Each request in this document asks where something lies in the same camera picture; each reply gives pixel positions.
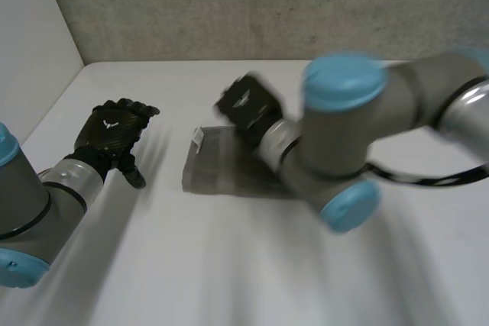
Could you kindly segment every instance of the black cable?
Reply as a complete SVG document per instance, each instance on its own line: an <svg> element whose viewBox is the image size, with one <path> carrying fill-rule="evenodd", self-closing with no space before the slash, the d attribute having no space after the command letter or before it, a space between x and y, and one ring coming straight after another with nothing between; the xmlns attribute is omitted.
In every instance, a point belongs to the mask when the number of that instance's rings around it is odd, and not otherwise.
<svg viewBox="0 0 489 326"><path fill-rule="evenodd" d="M486 166L479 166L464 172L443 177L421 177L409 173L392 172L373 163L367 163L364 167L364 172L371 172L382 179L396 183L429 187L462 186L489 177L489 172L487 171Z"/></svg>

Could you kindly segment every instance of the white table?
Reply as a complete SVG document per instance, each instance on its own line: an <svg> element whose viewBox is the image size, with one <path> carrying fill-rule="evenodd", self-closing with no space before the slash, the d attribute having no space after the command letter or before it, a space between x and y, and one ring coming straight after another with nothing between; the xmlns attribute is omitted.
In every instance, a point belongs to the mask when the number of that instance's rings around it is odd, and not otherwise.
<svg viewBox="0 0 489 326"><path fill-rule="evenodd" d="M489 180L459 189L383 185L381 210L345 235L302 202L182 192L193 129L222 124L213 104L248 70L300 114L302 61L95 63L24 144L54 165L92 108L128 97L161 109L136 146L148 187L113 172L50 272L0 289L2 325L483 325L489 319ZM474 165L425 131L378 142L398 169Z"/></svg>

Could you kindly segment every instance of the robotic hand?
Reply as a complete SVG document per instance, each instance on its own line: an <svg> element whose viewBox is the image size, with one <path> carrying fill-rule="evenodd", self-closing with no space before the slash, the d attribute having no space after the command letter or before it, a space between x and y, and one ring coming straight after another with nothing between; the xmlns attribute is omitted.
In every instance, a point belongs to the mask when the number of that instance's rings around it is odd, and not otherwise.
<svg viewBox="0 0 489 326"><path fill-rule="evenodd" d="M159 113L125 98L95 107L75 151L39 176L0 124L0 286L37 284L96 200L109 170L118 168L133 187L145 187L131 149Z"/></svg>
<svg viewBox="0 0 489 326"><path fill-rule="evenodd" d="M117 168L131 186L143 189L146 182L135 165L131 149L150 118L159 113L155 107L126 98L117 103L107 101L93 109L76 139L75 153L69 157L93 157L102 173Z"/></svg>
<svg viewBox="0 0 489 326"><path fill-rule="evenodd" d="M303 117L250 75L216 103L238 136L336 232L364 223L381 200L373 173L390 181L460 186L487 178L486 166L446 177L392 173L367 162L376 139L429 126L489 161L489 52L462 50L385 68L363 54L313 60L304 73Z"/></svg>

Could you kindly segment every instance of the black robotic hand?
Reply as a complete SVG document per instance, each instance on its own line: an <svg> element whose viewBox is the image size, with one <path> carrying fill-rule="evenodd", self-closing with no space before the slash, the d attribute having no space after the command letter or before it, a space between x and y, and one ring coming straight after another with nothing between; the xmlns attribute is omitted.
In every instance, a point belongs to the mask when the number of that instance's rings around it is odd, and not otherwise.
<svg viewBox="0 0 489 326"><path fill-rule="evenodd" d="M160 110L122 98L93 109L75 142L75 153L67 158L82 160L97 169L102 179L111 169L119 169L136 189L146 186L131 154L141 132Z"/></svg>

